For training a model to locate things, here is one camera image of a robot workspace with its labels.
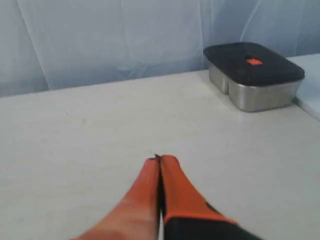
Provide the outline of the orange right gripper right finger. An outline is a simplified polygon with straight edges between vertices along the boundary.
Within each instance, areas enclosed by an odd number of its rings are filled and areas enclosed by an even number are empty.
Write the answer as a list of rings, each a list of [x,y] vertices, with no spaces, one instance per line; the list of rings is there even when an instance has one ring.
[[[259,239],[212,207],[189,181],[175,156],[160,157],[160,172],[164,239]]]

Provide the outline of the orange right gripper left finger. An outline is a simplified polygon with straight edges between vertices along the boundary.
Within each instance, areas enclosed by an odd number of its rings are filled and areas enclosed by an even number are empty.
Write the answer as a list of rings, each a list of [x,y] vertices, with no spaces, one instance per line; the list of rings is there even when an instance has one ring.
[[[95,226],[76,240],[157,240],[160,227],[160,161],[148,158],[131,188]]]

